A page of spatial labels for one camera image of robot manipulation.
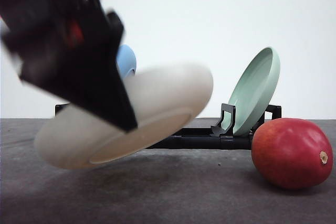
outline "mint green plate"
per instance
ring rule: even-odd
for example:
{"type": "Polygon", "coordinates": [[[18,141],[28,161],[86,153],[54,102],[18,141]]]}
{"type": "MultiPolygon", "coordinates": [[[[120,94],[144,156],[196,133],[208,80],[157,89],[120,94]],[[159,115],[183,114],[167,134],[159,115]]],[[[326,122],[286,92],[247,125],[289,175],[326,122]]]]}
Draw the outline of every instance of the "mint green plate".
{"type": "MultiPolygon", "coordinates": [[[[247,135],[260,119],[273,96],[279,74],[279,56],[271,47],[263,49],[248,65],[228,102],[236,106],[234,135],[247,135]]],[[[225,112],[222,128],[229,125],[230,114],[225,112]]]]}

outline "white backdrop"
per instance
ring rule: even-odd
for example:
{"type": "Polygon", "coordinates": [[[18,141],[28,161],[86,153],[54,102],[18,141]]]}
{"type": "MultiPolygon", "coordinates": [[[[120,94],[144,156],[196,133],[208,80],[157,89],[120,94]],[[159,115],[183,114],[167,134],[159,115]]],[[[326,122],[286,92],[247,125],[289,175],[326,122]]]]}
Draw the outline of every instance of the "white backdrop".
{"type": "MultiPolygon", "coordinates": [[[[212,98],[200,116],[219,116],[240,75],[264,47],[279,53],[272,99],[286,117],[336,119],[336,0],[102,0],[124,22],[138,71],[173,62],[207,65],[212,98]]],[[[1,118],[49,118],[63,102],[22,85],[1,49],[1,118]]]]}

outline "white ceramic plate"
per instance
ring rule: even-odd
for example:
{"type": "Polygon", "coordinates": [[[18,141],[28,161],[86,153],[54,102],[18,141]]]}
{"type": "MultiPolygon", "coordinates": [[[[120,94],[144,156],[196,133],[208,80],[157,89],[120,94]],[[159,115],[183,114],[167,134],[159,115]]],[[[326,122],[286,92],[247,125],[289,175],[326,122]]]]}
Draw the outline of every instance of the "white ceramic plate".
{"type": "Polygon", "coordinates": [[[48,121],[35,139],[38,154],[67,169],[100,165],[168,137],[196,117],[213,89],[199,65],[162,67],[124,80],[139,127],[126,133],[74,105],[48,121]]]}

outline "tabletop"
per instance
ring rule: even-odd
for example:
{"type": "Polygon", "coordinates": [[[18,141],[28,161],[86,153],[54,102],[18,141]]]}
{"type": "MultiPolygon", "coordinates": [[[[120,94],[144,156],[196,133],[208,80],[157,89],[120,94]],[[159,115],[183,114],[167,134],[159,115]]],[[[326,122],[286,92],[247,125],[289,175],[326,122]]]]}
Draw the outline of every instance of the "tabletop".
{"type": "MultiPolygon", "coordinates": [[[[33,147],[48,119],[1,119],[1,223],[334,223],[336,171],[288,191],[266,182],[248,150],[142,150],[65,170],[33,147]]],[[[217,119],[196,119],[208,127],[217,119]]],[[[336,120],[315,120],[336,149],[336,120]]]]}

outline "plate holder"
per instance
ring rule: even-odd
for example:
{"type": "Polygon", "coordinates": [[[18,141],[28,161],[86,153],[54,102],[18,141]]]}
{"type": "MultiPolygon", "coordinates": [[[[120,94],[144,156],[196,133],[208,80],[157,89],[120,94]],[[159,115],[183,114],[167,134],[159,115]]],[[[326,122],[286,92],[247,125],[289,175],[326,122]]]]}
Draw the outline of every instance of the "plate holder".
{"type": "MultiPolygon", "coordinates": [[[[64,109],[68,104],[55,106],[55,114],[64,109]]],[[[281,106],[268,105],[265,112],[272,113],[272,120],[281,118],[281,106]]],[[[169,137],[148,147],[148,149],[217,149],[217,150],[250,150],[252,139],[256,130],[265,123],[265,112],[250,129],[247,136],[233,136],[236,122],[236,107],[222,103],[221,117],[218,122],[210,127],[182,128],[169,137]],[[224,116],[230,115],[230,125],[223,129],[221,124],[224,116]]]]}

